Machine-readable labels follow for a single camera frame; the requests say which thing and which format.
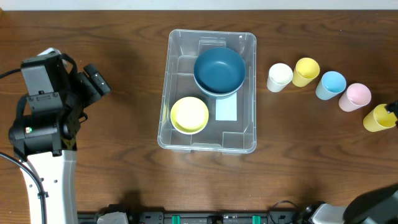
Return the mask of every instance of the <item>plastic cup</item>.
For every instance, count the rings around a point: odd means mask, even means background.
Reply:
[[[330,98],[342,93],[346,89],[347,83],[344,76],[338,72],[326,72],[323,74],[315,93],[321,100]]]
[[[292,69],[284,64],[277,63],[269,69],[267,88],[269,91],[277,93],[281,91],[293,79]]]
[[[306,86],[319,75],[319,64],[312,58],[301,58],[294,68],[293,84],[297,87]]]
[[[363,126],[370,132],[381,131],[392,128],[396,125],[397,117],[394,113],[388,113],[385,109],[386,104],[375,107],[363,119]]]
[[[371,91],[363,84],[351,84],[338,101],[343,111],[350,112],[366,106],[372,98]]]

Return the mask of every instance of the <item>wooden table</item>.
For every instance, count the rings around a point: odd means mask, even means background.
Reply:
[[[257,37],[257,149],[226,156],[176,153],[156,141],[169,33],[173,29],[252,32]],[[0,72],[55,47],[82,70],[97,65],[112,94],[86,109],[78,134],[76,202],[97,211],[124,202],[138,210],[265,210],[279,200],[347,205],[357,195],[397,182],[398,132],[367,132],[362,120],[398,97],[395,11],[91,11],[4,12]],[[319,100],[320,78],[278,94],[266,88],[277,62],[315,58],[321,74],[341,72],[373,94],[346,113],[338,97]],[[22,75],[0,80],[0,150]],[[21,171],[0,160],[0,223],[29,223]]]

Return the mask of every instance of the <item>yellow cup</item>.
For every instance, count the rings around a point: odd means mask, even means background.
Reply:
[[[306,86],[319,75],[319,64],[312,58],[301,58],[294,68],[293,84],[297,87]]]
[[[397,117],[394,113],[388,113],[385,106],[386,104],[380,104],[366,115],[363,119],[363,126],[366,130],[375,132],[392,128],[396,125]]]

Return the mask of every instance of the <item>cable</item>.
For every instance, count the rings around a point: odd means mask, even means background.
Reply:
[[[20,71],[21,71],[20,68],[17,68],[17,69],[8,71],[8,72],[6,72],[6,73],[4,73],[4,74],[1,74],[1,75],[0,75],[0,78],[4,78],[4,77],[6,77],[6,76],[8,76],[8,75],[11,75],[11,74],[13,74],[13,73],[20,72]]]
[[[280,202],[277,202],[274,206],[271,207],[270,210],[272,210],[273,208],[276,208],[278,205],[280,205],[282,203],[289,203],[289,204],[293,205],[297,211],[299,210],[299,207],[296,204],[294,204],[293,202],[289,201],[289,200],[281,200]],[[273,224],[276,224],[276,222],[272,218],[271,213],[269,214],[269,218],[271,218],[271,221],[273,222]],[[292,221],[285,222],[285,223],[293,223],[294,221],[295,221],[294,218],[292,218]]]
[[[43,185],[40,182],[40,180],[36,177],[36,175],[28,167],[26,167],[23,163],[19,162],[18,160],[14,159],[13,157],[8,156],[7,154],[5,154],[3,152],[0,152],[0,157],[3,157],[5,159],[7,159],[8,161],[12,162],[13,164],[19,166],[35,182],[37,189],[39,190],[40,205],[42,207],[42,223],[46,224],[47,217],[46,217],[46,212],[45,212],[45,192],[44,192]]]

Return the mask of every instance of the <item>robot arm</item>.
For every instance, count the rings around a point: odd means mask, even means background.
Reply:
[[[388,113],[394,113],[395,116],[398,118],[398,100],[392,103],[389,103],[386,106],[386,110]]]
[[[354,199],[348,207],[321,203],[306,209],[303,224],[384,224],[398,215],[398,184],[373,190]]]
[[[77,72],[76,63],[56,49],[22,62],[29,94],[17,105],[9,131],[14,153],[40,180],[44,205],[32,177],[22,171],[29,196],[31,223],[77,224],[75,200],[76,135],[88,117],[83,109],[110,92],[94,65]],[[65,61],[73,67],[70,73]],[[32,114],[23,115],[28,102]],[[43,220],[45,207],[47,220]]]

